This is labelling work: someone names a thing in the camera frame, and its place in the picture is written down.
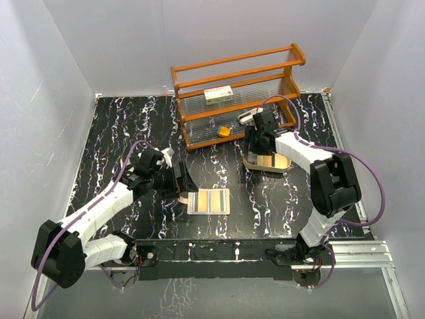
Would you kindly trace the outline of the cream leather card holder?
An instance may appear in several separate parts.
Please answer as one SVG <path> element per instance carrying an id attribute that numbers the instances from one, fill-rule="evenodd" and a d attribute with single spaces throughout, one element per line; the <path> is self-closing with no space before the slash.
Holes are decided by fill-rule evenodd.
<path id="1" fill-rule="evenodd" d="M 187 206 L 188 215 L 229 215 L 229 189 L 199 189 L 184 193 L 179 203 Z"/>

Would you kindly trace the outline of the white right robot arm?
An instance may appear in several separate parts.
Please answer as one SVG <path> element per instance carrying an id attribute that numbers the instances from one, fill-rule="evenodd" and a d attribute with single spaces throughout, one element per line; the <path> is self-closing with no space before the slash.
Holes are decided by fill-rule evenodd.
<path id="1" fill-rule="evenodd" d="M 305 141 L 296 131 L 279 130 L 271 111 L 253 115 L 245 128 L 244 151 L 259 156 L 279 154 L 309 174 L 311 215 L 296 237 L 295 247 L 284 251 L 287 258 L 312 263 L 324 250 L 329 231 L 361 199 L 353 161 L 347 154 L 333 153 Z"/>

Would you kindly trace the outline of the beige oval tray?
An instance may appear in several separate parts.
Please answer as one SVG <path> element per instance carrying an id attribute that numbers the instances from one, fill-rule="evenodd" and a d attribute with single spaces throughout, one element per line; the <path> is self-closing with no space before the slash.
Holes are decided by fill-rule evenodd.
<path id="1" fill-rule="evenodd" d="M 262 156 L 252 152 L 244 154 L 242 162 L 249 170 L 268 173 L 285 173 L 292 164 L 291 159 L 280 154 L 273 153 L 270 156 Z"/>

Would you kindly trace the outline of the stack of cards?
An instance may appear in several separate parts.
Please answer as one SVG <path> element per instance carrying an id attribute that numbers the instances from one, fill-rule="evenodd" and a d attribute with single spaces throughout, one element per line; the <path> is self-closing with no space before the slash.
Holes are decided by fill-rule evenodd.
<path id="1" fill-rule="evenodd" d="M 252 165 L 259 165 L 262 163 L 262 159 L 260 157 L 258 157 L 257 154 L 253 154 L 253 153 L 249 153 L 247 155 L 247 160 L 246 160 L 249 164 Z"/>

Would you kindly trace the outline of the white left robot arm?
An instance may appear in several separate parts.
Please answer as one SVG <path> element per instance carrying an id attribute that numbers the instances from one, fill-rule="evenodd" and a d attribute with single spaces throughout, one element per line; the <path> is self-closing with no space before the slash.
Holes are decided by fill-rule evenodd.
<path id="1" fill-rule="evenodd" d="M 179 162 L 175 175 L 173 150 L 148 148 L 138 161 L 125 161 L 117 178 L 75 213 L 58 222 L 48 220 L 38 231 L 31 266 L 61 288 L 71 287 L 82 273 L 110 261 L 132 265 L 137 257 L 135 239 L 120 231 L 94 240 L 93 236 L 120 211 L 150 191 L 164 198 L 197 192 L 185 162 Z"/>

